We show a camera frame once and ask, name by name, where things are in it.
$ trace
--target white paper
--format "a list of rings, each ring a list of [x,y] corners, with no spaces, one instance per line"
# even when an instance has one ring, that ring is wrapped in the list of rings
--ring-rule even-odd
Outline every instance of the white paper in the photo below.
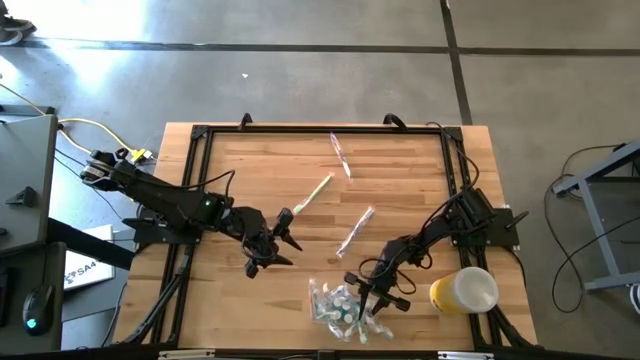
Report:
[[[112,242],[113,240],[113,230],[111,225],[99,226],[82,231],[95,236],[98,239],[109,242]],[[111,265],[101,263],[88,256],[67,250],[64,274],[64,289],[69,290],[113,279],[115,276],[115,270]]]

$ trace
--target gray floor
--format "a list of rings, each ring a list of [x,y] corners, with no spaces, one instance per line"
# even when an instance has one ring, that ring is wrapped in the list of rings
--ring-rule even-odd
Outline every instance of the gray floor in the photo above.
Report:
[[[632,0],[450,0],[460,46],[640,48]],[[446,46],[434,0],[7,0],[39,37],[168,43]],[[637,358],[640,316],[625,289],[585,297],[566,315],[553,308],[551,281],[563,256],[542,215],[546,187],[582,147],[620,143],[640,132],[638,57],[462,56],[473,123],[491,131],[507,201],[531,215],[519,225],[521,257],[540,344]],[[394,112],[409,123],[460,124],[446,54],[0,50],[3,81],[61,116],[105,122],[135,146],[157,150],[173,121],[374,122]],[[16,101],[0,93],[0,102]],[[97,129],[73,126],[80,143],[112,150]],[[63,151],[82,153],[59,139]],[[578,158],[572,172],[606,156]],[[52,216],[77,227],[117,223],[102,200],[56,166]],[[134,206],[107,195],[121,215]],[[572,250],[593,237],[580,203],[553,201],[552,221]],[[639,247],[629,246],[630,253]],[[597,248],[576,258],[586,279],[605,274]],[[560,277],[559,302],[577,284]],[[115,302],[117,291],[112,294]],[[108,313],[65,324],[66,348],[96,346]]]

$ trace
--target yellow cup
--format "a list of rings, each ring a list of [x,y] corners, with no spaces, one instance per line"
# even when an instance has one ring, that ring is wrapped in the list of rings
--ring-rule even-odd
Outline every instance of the yellow cup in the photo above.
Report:
[[[484,269],[466,267],[434,282],[429,296],[442,313],[483,313],[498,303],[498,284]]]

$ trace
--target computer mouse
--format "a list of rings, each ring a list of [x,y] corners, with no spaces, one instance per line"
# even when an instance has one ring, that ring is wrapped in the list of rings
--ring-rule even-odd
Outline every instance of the computer mouse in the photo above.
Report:
[[[22,321],[27,334],[38,336],[51,328],[53,313],[53,287],[42,284],[33,289],[24,299]]]

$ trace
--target wooden table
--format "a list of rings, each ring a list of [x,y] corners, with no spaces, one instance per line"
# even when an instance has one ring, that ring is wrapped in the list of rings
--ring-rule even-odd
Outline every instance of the wooden table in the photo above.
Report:
[[[192,125],[167,124],[155,171],[159,178],[180,184]],[[463,134],[468,156],[481,169],[476,186],[494,206],[502,206],[504,197],[487,127],[463,127]],[[206,233],[193,262],[180,347],[472,349],[468,317],[441,315],[428,300],[432,282],[460,269],[457,250],[447,240],[431,249],[431,269],[400,267],[418,286],[414,295],[405,296],[412,303],[408,312],[390,307],[378,315],[393,331],[393,341],[372,336],[367,345],[357,338],[340,342],[326,325],[311,321],[309,278],[331,287],[340,285],[345,271],[357,271],[363,259],[378,256],[386,241],[416,233],[448,198],[438,137],[344,134],[339,140],[354,175],[351,182],[326,134],[216,135],[209,177],[235,169],[231,185],[235,205],[262,210],[270,225],[282,207],[292,209],[329,172],[336,176],[293,222],[292,235],[304,251],[280,246],[280,253],[293,266],[261,269],[255,279],[249,279],[244,274],[246,258],[240,244],[221,234]],[[211,184],[207,190],[223,192],[224,184]],[[369,205],[375,207],[375,215],[339,259],[336,250]],[[152,245],[134,259],[115,340],[131,333],[156,300],[166,252],[167,246]],[[518,264],[504,249],[488,248],[486,252],[499,285],[501,308],[520,333],[536,343]],[[408,286],[403,281],[400,285]],[[173,317],[173,301],[165,331]],[[489,339],[484,325],[484,336]]]

